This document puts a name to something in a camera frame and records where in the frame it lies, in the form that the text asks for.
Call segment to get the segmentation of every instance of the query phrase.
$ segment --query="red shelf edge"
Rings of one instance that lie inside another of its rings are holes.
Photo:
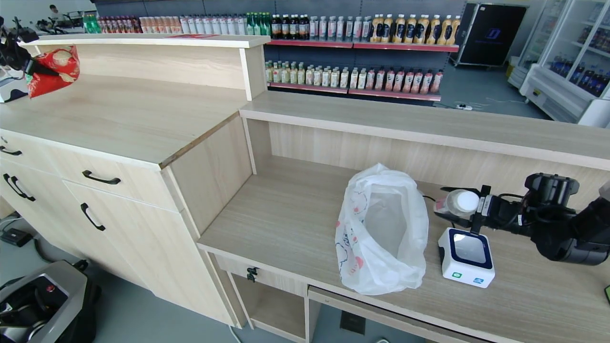
[[[277,88],[289,88],[289,89],[300,89],[300,90],[313,90],[316,92],[326,92],[326,93],[339,93],[339,94],[347,94],[347,88],[331,88],[331,87],[322,87],[322,86],[312,86],[312,85],[299,85],[299,84],[282,84],[270,82],[267,84],[268,87],[277,87]]]
[[[354,95],[371,95],[371,96],[381,96],[381,97],[385,97],[385,98],[440,101],[440,95],[431,95],[431,94],[424,95],[424,94],[390,92],[390,91],[385,91],[385,90],[368,90],[368,89],[349,89],[347,92],[348,92],[348,94],[354,94]]]

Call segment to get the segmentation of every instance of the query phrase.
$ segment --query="refrigerator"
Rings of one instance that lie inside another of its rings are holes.
[[[542,51],[555,30],[567,2],[568,0],[545,1],[545,5],[525,43],[525,48],[519,57],[519,61],[508,78],[508,82],[514,87],[520,88],[531,65],[538,63]]]
[[[609,81],[610,1],[568,0],[519,92],[554,120],[605,128]]]

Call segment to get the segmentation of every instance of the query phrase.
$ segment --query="robotic arm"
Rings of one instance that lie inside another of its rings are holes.
[[[538,252],[552,261],[597,265],[610,253],[610,181],[600,188],[600,196],[580,213],[568,208],[578,181],[559,175],[532,174],[525,179],[524,196],[491,195],[491,187],[466,188],[480,196],[479,208],[469,219],[436,213],[470,232],[482,226],[530,237]],[[454,187],[443,187],[451,192]],[[510,201],[505,198],[520,198]]]

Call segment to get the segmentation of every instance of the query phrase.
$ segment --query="black cabinet handle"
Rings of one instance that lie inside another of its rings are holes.
[[[92,179],[97,182],[103,182],[105,184],[118,184],[119,182],[121,182],[120,178],[113,178],[112,180],[102,180],[102,179],[94,178],[93,176],[91,176],[92,172],[90,170],[85,170],[82,172],[82,174],[87,179]]]
[[[89,222],[91,222],[91,224],[93,226],[95,226],[96,229],[100,230],[100,231],[104,231],[106,228],[104,227],[104,225],[95,225],[95,223],[93,222],[93,220],[91,220],[91,217],[89,217],[89,215],[87,214],[87,209],[89,208],[89,205],[87,205],[87,203],[82,203],[81,204],[81,211],[85,214],[85,217],[87,217],[87,219],[89,219]]]
[[[21,150],[10,152],[10,151],[6,151],[5,149],[6,149],[6,147],[4,145],[0,145],[0,151],[2,151],[5,154],[9,154],[9,155],[13,155],[13,156],[19,156],[19,155],[23,154],[21,152]]]
[[[3,174],[3,176],[2,176],[2,177],[4,178],[4,181],[6,181],[6,183],[9,185],[9,187],[10,187],[10,188],[11,188],[11,189],[12,189],[12,190],[15,192],[15,193],[17,193],[17,195],[19,195],[21,198],[28,199],[29,201],[35,201],[35,200],[36,200],[36,198],[34,198],[34,197],[29,197],[29,196],[27,196],[27,195],[26,195],[26,194],[25,194],[25,193],[24,193],[24,192],[23,192],[23,191],[22,191],[22,190],[19,188],[19,186],[18,186],[18,185],[17,185],[17,183],[16,183],[16,182],[17,182],[17,180],[18,180],[16,176],[10,177],[8,174],[6,174],[6,173],[5,173],[5,174]]]

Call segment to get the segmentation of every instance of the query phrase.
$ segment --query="gray floor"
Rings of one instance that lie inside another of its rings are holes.
[[[525,104],[525,97],[508,83],[506,68],[447,65],[441,84],[441,103],[456,107],[468,104],[473,110],[551,120],[536,105]]]
[[[28,228],[24,220],[9,227]],[[77,259],[42,241],[42,249],[52,259]],[[34,250],[34,241],[18,248],[0,241],[0,285],[27,275],[44,266]],[[235,342],[227,325],[201,316],[165,300],[149,291],[113,276],[95,266],[87,274],[102,287],[96,310],[98,334],[96,343],[122,342]],[[314,342],[374,343],[384,337],[391,343],[423,343],[420,337],[367,321],[366,335],[339,328],[341,311],[324,306],[318,318]],[[243,343],[288,343],[289,341],[261,329],[235,329]]]

